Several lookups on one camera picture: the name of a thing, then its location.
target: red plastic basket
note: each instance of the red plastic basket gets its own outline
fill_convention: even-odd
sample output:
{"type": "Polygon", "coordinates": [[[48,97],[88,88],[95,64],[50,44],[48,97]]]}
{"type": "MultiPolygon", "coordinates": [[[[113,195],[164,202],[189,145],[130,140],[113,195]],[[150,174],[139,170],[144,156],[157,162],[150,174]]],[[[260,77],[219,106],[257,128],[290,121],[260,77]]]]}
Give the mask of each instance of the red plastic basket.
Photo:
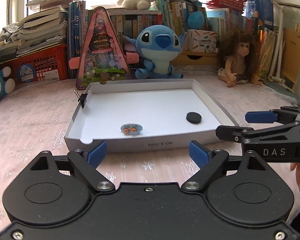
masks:
{"type": "Polygon", "coordinates": [[[242,12],[247,0],[206,0],[209,9],[230,8],[242,12]]]}
{"type": "Polygon", "coordinates": [[[65,80],[67,71],[67,45],[60,44],[23,57],[6,61],[0,69],[9,66],[10,78],[16,84],[43,80],[65,80]]]}

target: lace tablecloth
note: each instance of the lace tablecloth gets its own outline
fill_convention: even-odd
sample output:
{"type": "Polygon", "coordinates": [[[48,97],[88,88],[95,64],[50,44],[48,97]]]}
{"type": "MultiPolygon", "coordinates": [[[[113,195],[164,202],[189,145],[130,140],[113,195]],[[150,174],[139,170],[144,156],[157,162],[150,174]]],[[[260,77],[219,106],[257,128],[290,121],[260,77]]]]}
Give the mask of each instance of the lace tablecloth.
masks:
{"type": "MultiPolygon", "coordinates": [[[[247,111],[269,110],[290,103],[277,92],[250,84],[227,88],[215,74],[186,76],[195,78],[228,110],[242,126],[249,126],[247,111]]],[[[77,106],[74,80],[29,84],[15,90],[0,101],[0,231],[10,221],[2,205],[2,194],[20,171],[42,150],[54,155],[68,152],[64,134],[77,106]]],[[[252,125],[255,129],[270,125],[252,125]]],[[[239,144],[220,142],[207,145],[223,148],[232,155],[241,154],[239,144]]],[[[273,163],[272,168],[285,180],[295,195],[295,204],[288,222],[300,210],[300,196],[295,173],[288,163],[273,163]]],[[[187,149],[111,154],[98,167],[116,187],[120,182],[174,182],[182,184],[198,167],[189,158],[187,149]]]]}

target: gray blanket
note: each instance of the gray blanket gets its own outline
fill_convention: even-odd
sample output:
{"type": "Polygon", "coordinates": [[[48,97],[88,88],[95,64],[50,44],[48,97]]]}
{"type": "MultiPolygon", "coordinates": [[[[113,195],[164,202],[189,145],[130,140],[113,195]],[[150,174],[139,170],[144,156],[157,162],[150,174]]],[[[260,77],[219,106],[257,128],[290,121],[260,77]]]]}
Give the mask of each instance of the gray blanket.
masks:
{"type": "Polygon", "coordinates": [[[19,40],[18,33],[22,27],[18,27],[17,24],[18,23],[12,23],[12,24],[9,24],[9,25],[3,27],[2,31],[0,33],[0,41],[6,40],[6,42],[9,42],[9,41],[14,42],[14,41],[19,40]]]}

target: white box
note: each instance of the white box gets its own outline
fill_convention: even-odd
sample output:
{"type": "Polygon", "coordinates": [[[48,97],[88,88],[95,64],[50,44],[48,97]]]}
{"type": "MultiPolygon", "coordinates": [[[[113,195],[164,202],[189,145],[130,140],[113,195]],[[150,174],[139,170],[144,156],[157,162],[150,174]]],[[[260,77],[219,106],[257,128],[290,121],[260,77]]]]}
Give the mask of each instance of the white box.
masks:
{"type": "Polygon", "coordinates": [[[85,150],[106,140],[109,153],[145,152],[188,147],[191,140],[218,141],[221,125],[238,125],[229,113],[193,79],[158,79],[91,83],[84,108],[78,104],[65,134],[68,149],[85,150]],[[202,122],[186,120],[197,112],[202,122]],[[127,123],[143,126],[137,136],[125,135],[127,123]]]}
{"type": "Polygon", "coordinates": [[[217,45],[217,33],[188,30],[188,49],[192,52],[215,53],[217,45]]]}

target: black disc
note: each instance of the black disc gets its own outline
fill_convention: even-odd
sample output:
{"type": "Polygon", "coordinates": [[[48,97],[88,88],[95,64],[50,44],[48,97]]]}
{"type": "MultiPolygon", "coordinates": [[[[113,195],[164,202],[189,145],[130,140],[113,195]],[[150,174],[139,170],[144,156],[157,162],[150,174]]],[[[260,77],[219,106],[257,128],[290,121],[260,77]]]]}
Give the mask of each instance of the black disc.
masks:
{"type": "Polygon", "coordinates": [[[201,115],[196,113],[196,112],[190,112],[190,113],[187,114],[186,119],[190,123],[200,123],[201,122],[201,115]]]}

